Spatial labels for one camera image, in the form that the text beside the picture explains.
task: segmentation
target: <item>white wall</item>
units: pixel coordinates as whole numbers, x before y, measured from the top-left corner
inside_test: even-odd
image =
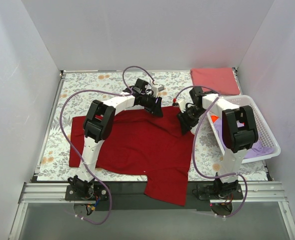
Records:
[[[243,93],[280,144],[280,156],[267,164],[284,185],[295,221],[295,1],[274,2],[238,70]]]
[[[20,0],[0,0],[0,240],[33,175],[59,71]]]
[[[273,0],[22,0],[60,70],[235,67]]]

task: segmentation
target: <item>gray floor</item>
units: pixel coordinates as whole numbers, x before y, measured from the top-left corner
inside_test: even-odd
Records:
[[[64,210],[73,212],[73,204],[30,203],[20,240],[289,239],[277,202],[248,202],[225,221],[194,210],[114,210],[107,222],[99,226]],[[99,221],[105,214],[97,211],[90,217]]]

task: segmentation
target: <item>white laundry basket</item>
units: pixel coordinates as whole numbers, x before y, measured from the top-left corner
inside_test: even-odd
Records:
[[[280,146],[274,137],[271,129],[269,128],[269,125],[265,121],[264,117],[262,116],[260,110],[258,109],[257,105],[253,101],[253,99],[247,95],[237,95],[237,96],[226,96],[224,97],[225,100],[228,100],[229,102],[239,105],[239,106],[245,106],[249,105],[253,108],[254,112],[254,117],[255,117],[255,122],[256,122],[256,127],[257,131],[259,132],[259,140],[262,142],[262,145],[265,147],[270,147],[273,149],[273,153],[267,154],[264,156],[257,156],[253,158],[247,158],[243,160],[243,164],[245,163],[251,163],[251,162],[256,162],[256,161],[261,161],[265,159],[270,159],[272,157],[276,157],[281,153]],[[212,130],[214,132],[215,138],[217,140],[217,143],[219,145],[219,148],[221,149],[222,154],[224,155],[225,150],[222,146],[222,143],[220,141],[219,135],[214,127],[211,115],[211,110],[207,113],[207,118],[208,121],[212,127]]]

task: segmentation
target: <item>red cloth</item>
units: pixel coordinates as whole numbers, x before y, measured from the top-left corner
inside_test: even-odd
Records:
[[[192,143],[191,132],[181,134],[179,108],[163,107],[163,117],[140,110],[126,110],[114,118],[110,136],[103,143],[96,167],[118,174],[147,175],[145,194],[184,206]],[[72,120],[71,141],[82,153],[84,116]],[[80,158],[70,150],[70,167]]]
[[[240,90],[234,78],[232,68],[192,68],[193,85],[203,85],[212,88],[223,95],[239,95]]]

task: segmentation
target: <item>white tabletop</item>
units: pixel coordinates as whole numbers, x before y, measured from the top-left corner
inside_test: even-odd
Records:
[[[152,72],[152,75],[156,83],[165,86],[165,90],[160,93],[163,107],[172,105],[172,100],[180,89],[192,85],[189,71]],[[133,85],[137,78],[149,80],[149,77],[143,72],[132,71],[125,74],[125,79],[129,85]],[[47,138],[37,177],[38,181],[67,181],[69,177],[73,177],[76,174],[77,168],[69,167],[70,145],[61,133],[59,115],[66,99],[71,94],[84,89],[120,93],[125,89],[122,81],[122,73],[95,72],[66,74]],[[180,97],[189,100],[189,90],[184,91]],[[95,92],[86,92],[71,99],[63,114],[63,126],[66,133],[71,133],[72,118],[85,116],[93,100],[97,99],[103,101],[109,98],[112,98],[112,96]],[[223,160],[223,156],[207,120],[204,121],[198,133],[195,151],[198,169],[205,175],[214,176],[221,166],[220,162]],[[242,164],[240,172],[249,181],[267,180],[262,161]],[[102,181],[147,181],[145,175],[118,174],[102,168],[97,168],[94,174]],[[188,180],[208,181],[198,175],[192,162],[188,172]]]

